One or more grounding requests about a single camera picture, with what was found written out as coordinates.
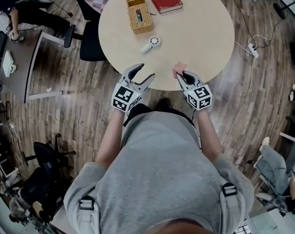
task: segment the jeans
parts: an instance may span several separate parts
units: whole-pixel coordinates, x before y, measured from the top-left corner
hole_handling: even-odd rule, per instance
[[[180,111],[173,109],[173,108],[158,108],[155,110],[150,109],[149,107],[147,107],[146,105],[139,103],[137,105],[135,105],[131,110],[130,113],[128,115],[127,120],[124,123],[124,127],[127,126],[128,122],[131,121],[134,117],[136,117],[137,115],[140,114],[145,114],[145,113],[150,113],[153,111],[158,111],[158,112],[165,112],[165,113],[171,113],[171,114],[175,114],[175,115],[180,115],[184,118],[186,118],[188,120],[188,122],[190,122],[193,126],[193,122],[191,121],[191,119],[189,117],[187,117],[184,113],[181,113]]]
[[[34,1],[17,3],[15,8],[18,10],[19,23],[43,25],[52,28],[55,32],[65,32],[70,27],[69,21],[40,9],[47,8],[49,5],[46,2]]]

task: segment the black buckle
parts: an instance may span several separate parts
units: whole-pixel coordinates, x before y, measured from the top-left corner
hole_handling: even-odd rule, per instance
[[[225,197],[233,196],[237,194],[236,186],[232,183],[226,183],[222,186],[222,191]]]
[[[81,210],[93,211],[94,199],[89,195],[83,196],[79,201],[79,207]]]

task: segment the gray pants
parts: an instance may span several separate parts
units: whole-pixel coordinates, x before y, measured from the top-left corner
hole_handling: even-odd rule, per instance
[[[289,186],[285,160],[269,145],[263,145],[255,168],[274,186],[277,194],[282,195]]]

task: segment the wooden floor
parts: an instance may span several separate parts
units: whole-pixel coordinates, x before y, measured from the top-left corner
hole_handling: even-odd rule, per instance
[[[235,27],[235,41],[247,46],[250,38],[243,17],[234,4],[234,0],[221,0],[227,7]],[[259,0],[256,3],[236,0],[246,17],[252,35],[271,37],[272,27],[280,18],[272,9],[276,0]],[[68,0],[64,8],[71,11],[78,32],[82,33],[85,20],[75,0]],[[57,14],[65,17],[61,10]],[[255,38],[257,46],[268,41]],[[289,14],[277,27],[270,46],[258,49],[259,58],[255,60],[240,47],[235,45],[230,61],[224,70],[209,82],[213,92],[214,104],[210,107],[210,116],[221,143],[227,139],[230,128],[247,96],[252,72],[252,83],[247,101],[233,126],[223,151],[235,163],[256,160],[259,147],[265,136],[271,138],[271,145],[280,145],[278,133],[287,130],[285,117],[290,114],[292,104],[289,93],[295,83],[295,68],[292,65],[289,43],[295,41],[295,18]],[[61,89],[64,95],[59,98],[44,98],[29,101],[26,104],[8,91],[3,91],[3,101],[10,101],[10,122],[16,126],[19,136],[13,140],[9,128],[3,127],[14,146],[17,166],[24,178],[27,178],[37,166],[30,161],[26,167],[21,160],[21,151],[27,155],[34,153],[33,142],[54,140],[56,133],[61,133],[60,147],[63,151],[77,151],[71,162],[74,164],[73,176],[76,176],[87,161],[94,160],[102,136],[110,119],[112,107],[110,97],[120,74],[113,71],[105,62],[85,62],[79,59],[77,48],[64,49],[54,43],[41,45],[36,68],[32,76],[32,91],[44,92],[52,87]],[[192,110],[183,99],[183,93],[148,89],[144,103],[153,106],[159,98],[169,97],[173,107],[192,117]],[[258,176],[252,166],[247,165],[245,174],[255,187],[259,186]]]

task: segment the gray sleeve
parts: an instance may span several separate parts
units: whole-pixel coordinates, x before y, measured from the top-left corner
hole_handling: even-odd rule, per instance
[[[214,166],[224,179],[234,184],[236,189],[242,193],[246,203],[245,217],[247,217],[254,203],[254,187],[250,180],[224,154],[217,158]]]
[[[79,175],[64,197],[64,207],[69,219],[72,219],[71,213],[79,204],[80,199],[95,188],[97,182],[104,176],[106,169],[99,163],[88,162],[84,165]]]

